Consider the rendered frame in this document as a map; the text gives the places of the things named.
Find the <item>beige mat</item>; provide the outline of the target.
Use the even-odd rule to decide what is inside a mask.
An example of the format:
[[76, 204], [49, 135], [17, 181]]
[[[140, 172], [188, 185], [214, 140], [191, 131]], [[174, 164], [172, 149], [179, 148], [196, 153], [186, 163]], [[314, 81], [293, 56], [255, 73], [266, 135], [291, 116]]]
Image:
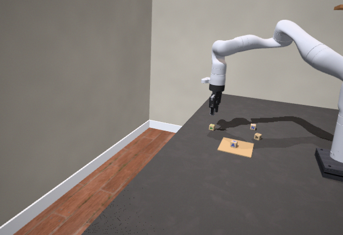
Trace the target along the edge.
[[223, 138], [218, 150], [251, 158], [254, 143], [236, 140], [238, 141], [237, 147], [233, 148], [230, 147], [231, 140], [233, 139]]

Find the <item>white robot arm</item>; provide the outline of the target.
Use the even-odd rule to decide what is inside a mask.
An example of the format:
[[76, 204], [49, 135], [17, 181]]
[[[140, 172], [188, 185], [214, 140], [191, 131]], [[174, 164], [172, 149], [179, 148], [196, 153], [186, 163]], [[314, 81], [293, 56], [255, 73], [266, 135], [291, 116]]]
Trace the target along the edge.
[[[228, 41], [215, 41], [212, 46], [212, 71], [210, 78], [204, 78], [201, 83], [223, 86], [226, 82], [225, 56], [237, 52], [261, 49], [280, 48], [295, 42], [303, 60], [313, 68], [332, 75], [343, 81], [343, 56], [319, 42], [300, 26], [289, 20], [277, 23], [273, 38], [262, 39], [255, 35], [236, 37]], [[218, 56], [217, 56], [218, 55]], [[338, 119], [335, 127], [330, 157], [343, 163], [343, 83], [338, 101]]]

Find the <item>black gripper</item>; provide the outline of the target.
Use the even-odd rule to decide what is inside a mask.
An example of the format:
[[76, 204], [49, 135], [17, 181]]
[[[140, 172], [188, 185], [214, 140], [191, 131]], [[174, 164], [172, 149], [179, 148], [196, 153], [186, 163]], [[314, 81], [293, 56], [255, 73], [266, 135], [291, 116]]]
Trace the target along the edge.
[[[215, 112], [218, 112], [219, 104], [221, 102], [222, 92], [225, 90], [225, 85], [217, 86], [210, 84], [209, 90], [212, 91], [209, 100], [210, 115], [214, 116]], [[212, 105], [213, 104], [213, 105]]]

